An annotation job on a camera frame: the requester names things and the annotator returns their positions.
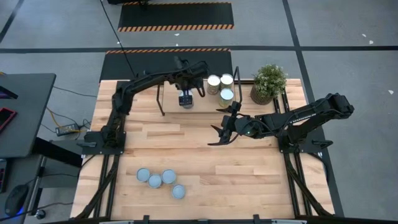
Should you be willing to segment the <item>dark grey desk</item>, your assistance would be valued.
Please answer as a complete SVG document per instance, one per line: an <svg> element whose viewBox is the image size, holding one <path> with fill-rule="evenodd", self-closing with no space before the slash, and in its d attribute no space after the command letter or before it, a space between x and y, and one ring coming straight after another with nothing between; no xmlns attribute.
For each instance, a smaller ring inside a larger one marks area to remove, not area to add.
<svg viewBox="0 0 398 224"><path fill-rule="evenodd" d="M26 157L32 153L55 79L54 73L0 75L0 86L18 95L15 100L0 100L0 109L17 113L0 132L0 158Z"/></svg>

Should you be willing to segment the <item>wooden shelf black metal frame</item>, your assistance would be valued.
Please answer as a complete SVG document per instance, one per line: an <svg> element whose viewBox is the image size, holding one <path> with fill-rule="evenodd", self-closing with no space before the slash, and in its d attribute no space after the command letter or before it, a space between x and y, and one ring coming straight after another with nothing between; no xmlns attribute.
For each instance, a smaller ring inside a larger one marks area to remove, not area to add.
<svg viewBox="0 0 398 224"><path fill-rule="evenodd" d="M241 102L242 94L241 94L241 85L239 84L240 82L239 67L235 68L233 77L234 77L234 83L232 87L232 91L234 92L233 101ZM168 82L166 82L164 84L164 90L163 90L162 109L165 113L217 113L218 112L217 109L222 109L222 107L219 105L220 91L221 89L215 95L206 93L204 97L201 97L196 90L192 89L193 107L190 109L184 109L178 103L180 90L177 90L175 85L171 85Z"/></svg>

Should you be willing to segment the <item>potted green plant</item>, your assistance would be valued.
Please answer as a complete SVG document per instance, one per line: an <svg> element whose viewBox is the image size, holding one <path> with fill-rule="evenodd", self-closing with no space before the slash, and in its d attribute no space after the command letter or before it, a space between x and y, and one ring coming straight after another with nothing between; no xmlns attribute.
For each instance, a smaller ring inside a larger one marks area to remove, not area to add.
<svg viewBox="0 0 398 224"><path fill-rule="evenodd" d="M282 67L267 64L254 74L250 97L255 104L267 105L285 89L287 75Z"/></svg>

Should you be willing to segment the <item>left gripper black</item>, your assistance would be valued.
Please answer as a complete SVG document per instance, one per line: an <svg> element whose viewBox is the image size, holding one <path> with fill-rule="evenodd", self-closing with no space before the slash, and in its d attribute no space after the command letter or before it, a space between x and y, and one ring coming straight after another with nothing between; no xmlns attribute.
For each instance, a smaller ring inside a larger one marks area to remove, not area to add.
<svg viewBox="0 0 398 224"><path fill-rule="evenodd" d="M189 90L192 88L199 88L201 85L201 76L193 75L191 73L178 73L175 76L175 87L177 90ZM180 95L178 97L180 106L193 106L192 95Z"/></svg>

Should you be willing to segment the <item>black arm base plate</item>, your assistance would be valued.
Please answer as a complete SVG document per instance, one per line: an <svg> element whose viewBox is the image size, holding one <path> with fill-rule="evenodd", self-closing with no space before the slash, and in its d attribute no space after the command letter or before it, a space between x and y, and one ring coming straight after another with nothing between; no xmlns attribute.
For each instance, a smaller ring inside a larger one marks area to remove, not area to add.
<svg viewBox="0 0 398 224"><path fill-rule="evenodd" d="M289 138L288 132L284 131L278 139L278 143L281 153L316 153L322 152L328 146L331 146L333 141L326 140L318 128L294 141Z"/></svg>
<svg viewBox="0 0 398 224"><path fill-rule="evenodd" d="M107 146L101 131L91 131L86 133L84 142L78 145L82 147L82 154L120 155L124 153L125 142L126 132L118 134L115 146Z"/></svg>

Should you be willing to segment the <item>black aluminium rig frame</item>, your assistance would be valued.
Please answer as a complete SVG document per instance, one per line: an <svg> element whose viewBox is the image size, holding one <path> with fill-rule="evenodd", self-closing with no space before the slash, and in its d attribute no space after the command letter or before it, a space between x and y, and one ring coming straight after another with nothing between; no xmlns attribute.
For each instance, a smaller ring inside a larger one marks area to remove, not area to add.
<svg viewBox="0 0 398 224"><path fill-rule="evenodd" d="M319 224L335 217L328 188L331 169L315 153L281 153L274 136L236 136L219 141L224 112L165 113L163 87L135 95L124 121L124 153L99 154L80 173L71 212L77 223L134 220L143 224L261 224L272 219ZM172 169L174 184L158 189L139 182L136 172ZM182 199L172 197L183 185Z"/></svg>

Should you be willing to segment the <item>grey metal desk leg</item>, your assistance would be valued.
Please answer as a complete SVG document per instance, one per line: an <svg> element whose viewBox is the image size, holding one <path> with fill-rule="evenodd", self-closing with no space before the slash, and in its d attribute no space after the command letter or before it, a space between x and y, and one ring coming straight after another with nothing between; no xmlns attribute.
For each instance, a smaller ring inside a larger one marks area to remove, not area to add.
<svg viewBox="0 0 398 224"><path fill-rule="evenodd" d="M32 195L31 199L29 202L29 210L30 212L27 214L28 216L34 216L38 210L39 207L39 202L40 202L40 197L42 195L43 188L40 186L41 184L41 179L44 175L44 170L45 170L45 165L47 162L47 158L40 155L39 156L39 171L37 174L37 177L34 179L33 184L32 184Z"/></svg>

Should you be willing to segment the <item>black mat hazard stripe edge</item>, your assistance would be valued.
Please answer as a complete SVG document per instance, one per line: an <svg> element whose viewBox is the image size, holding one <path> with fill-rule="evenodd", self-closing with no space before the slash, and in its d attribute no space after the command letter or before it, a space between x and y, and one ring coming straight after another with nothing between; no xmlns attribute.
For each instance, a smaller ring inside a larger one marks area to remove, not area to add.
<svg viewBox="0 0 398 224"><path fill-rule="evenodd" d="M212 73L232 73L231 51L228 48L161 48L109 50L105 54L100 80L130 80L134 74L175 70L174 58L190 64L205 61Z"/></svg>

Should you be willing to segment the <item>dark keyboard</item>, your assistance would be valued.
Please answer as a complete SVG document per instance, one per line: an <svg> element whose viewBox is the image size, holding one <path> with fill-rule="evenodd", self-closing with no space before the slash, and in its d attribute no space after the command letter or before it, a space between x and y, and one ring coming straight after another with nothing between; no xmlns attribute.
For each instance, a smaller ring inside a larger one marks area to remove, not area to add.
<svg viewBox="0 0 398 224"><path fill-rule="evenodd" d="M0 194L6 191L7 160L0 159Z"/></svg>

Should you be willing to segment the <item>black power adapter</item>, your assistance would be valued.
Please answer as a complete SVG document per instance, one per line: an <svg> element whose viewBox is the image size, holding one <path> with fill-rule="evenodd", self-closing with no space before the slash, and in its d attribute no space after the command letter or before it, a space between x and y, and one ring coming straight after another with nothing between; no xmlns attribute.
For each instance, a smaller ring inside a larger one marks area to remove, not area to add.
<svg viewBox="0 0 398 224"><path fill-rule="evenodd" d="M64 135L68 135L68 134L79 133L80 129L77 124L68 124L65 126L59 126L59 127L55 128L55 132L56 132L57 136L64 136Z"/></svg>

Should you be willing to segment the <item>black desk foot beam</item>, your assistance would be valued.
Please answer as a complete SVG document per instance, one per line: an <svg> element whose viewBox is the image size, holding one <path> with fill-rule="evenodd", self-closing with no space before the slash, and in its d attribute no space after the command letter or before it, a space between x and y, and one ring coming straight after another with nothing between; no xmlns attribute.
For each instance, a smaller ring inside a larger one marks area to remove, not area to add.
<svg viewBox="0 0 398 224"><path fill-rule="evenodd" d="M81 168L83 160L79 154L60 147L52 141L46 141L38 137L35 139L32 153L40 154L44 157L48 157L77 168Z"/></svg>

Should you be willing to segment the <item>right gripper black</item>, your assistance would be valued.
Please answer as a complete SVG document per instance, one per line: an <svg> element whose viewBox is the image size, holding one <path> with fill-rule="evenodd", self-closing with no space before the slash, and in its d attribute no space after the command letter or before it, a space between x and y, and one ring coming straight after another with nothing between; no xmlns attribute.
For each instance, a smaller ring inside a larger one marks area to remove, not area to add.
<svg viewBox="0 0 398 224"><path fill-rule="evenodd" d="M211 127L218 133L220 138L218 142L208 143L209 146L222 146L230 143L231 135L241 136L246 133L249 123L249 115L241 114L241 103L233 101L227 108L217 109L219 112L230 113L224 115L222 119L222 129L214 125Z"/></svg>

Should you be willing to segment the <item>tin can bluish lid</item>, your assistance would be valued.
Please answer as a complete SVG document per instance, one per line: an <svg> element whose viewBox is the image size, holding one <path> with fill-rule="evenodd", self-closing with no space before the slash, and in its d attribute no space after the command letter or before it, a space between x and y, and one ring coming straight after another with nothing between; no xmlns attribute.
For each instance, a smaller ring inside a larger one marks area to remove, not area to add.
<svg viewBox="0 0 398 224"><path fill-rule="evenodd" d="M147 168L140 168L136 172L136 179L139 182L147 182L150 177L150 170Z"/></svg>
<svg viewBox="0 0 398 224"><path fill-rule="evenodd" d="M177 180L177 175L174 170L166 169L162 172L161 178L165 184L174 184Z"/></svg>
<svg viewBox="0 0 398 224"><path fill-rule="evenodd" d="M174 185L172 188L172 197L176 199L182 199L184 198L186 194L185 187L183 185L177 184Z"/></svg>
<svg viewBox="0 0 398 224"><path fill-rule="evenodd" d="M147 183L148 183L149 187L151 187L153 189L158 189L159 187L161 187L163 181L162 181L161 175L151 174L148 178Z"/></svg>

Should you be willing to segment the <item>red-edged black device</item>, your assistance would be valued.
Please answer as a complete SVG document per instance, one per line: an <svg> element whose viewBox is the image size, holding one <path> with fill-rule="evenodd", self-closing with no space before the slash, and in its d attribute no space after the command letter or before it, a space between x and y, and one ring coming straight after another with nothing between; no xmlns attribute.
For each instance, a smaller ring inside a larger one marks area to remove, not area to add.
<svg viewBox="0 0 398 224"><path fill-rule="evenodd" d="M7 128L16 115L17 112L9 108L0 109L0 133Z"/></svg>

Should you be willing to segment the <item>black mat hazard stripe edges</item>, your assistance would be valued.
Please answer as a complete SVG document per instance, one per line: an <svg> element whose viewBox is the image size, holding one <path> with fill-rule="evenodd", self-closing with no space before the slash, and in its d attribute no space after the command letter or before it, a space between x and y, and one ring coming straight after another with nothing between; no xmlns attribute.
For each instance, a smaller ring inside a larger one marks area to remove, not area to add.
<svg viewBox="0 0 398 224"><path fill-rule="evenodd" d="M123 4L118 24L119 32L233 28L230 2L154 2L145 9L137 2L129 2Z"/></svg>

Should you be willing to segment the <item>black equipment base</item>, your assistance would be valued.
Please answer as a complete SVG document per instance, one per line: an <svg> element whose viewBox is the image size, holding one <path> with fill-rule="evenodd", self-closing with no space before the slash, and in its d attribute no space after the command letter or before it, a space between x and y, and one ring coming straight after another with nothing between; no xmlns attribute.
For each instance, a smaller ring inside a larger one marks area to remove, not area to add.
<svg viewBox="0 0 398 224"><path fill-rule="evenodd" d="M138 3L146 5L150 0L107 0L109 4Z"/></svg>

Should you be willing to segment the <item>black computer mouse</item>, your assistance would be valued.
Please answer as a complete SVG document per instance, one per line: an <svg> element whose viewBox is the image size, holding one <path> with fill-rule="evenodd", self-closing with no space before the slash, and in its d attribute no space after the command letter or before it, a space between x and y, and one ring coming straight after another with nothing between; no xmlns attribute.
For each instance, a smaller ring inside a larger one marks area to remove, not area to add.
<svg viewBox="0 0 398 224"><path fill-rule="evenodd" d="M4 204L4 211L7 216L17 215L21 211L28 191L29 186L27 184L17 185L11 190Z"/></svg>

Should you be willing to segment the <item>black and blue device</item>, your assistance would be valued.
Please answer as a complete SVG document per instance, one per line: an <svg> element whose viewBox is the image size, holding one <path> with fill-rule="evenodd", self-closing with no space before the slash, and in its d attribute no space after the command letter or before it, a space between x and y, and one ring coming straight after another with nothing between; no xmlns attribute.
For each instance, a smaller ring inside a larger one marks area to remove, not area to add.
<svg viewBox="0 0 398 224"><path fill-rule="evenodd" d="M3 86L0 86L0 99L13 99L13 100L16 100L16 99L18 99L18 95L15 94L14 92L8 90L7 88L4 88Z"/></svg>

